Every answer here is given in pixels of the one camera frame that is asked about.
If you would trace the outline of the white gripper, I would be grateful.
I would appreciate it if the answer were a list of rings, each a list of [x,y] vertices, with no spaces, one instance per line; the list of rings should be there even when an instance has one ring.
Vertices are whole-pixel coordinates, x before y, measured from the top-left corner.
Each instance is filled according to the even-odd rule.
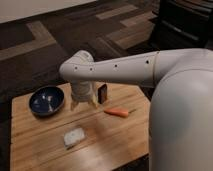
[[[74,111],[79,102],[88,102],[88,104],[93,108],[98,108],[98,103],[96,101],[95,84],[93,82],[83,81],[72,83],[71,97],[74,100],[71,101],[71,111]]]

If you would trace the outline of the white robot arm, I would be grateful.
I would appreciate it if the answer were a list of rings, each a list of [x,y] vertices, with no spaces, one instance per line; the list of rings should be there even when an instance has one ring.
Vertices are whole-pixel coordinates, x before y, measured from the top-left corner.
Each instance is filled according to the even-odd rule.
[[[160,50],[99,62],[80,50],[59,72],[71,84],[153,88],[149,171],[213,171],[213,50]]]

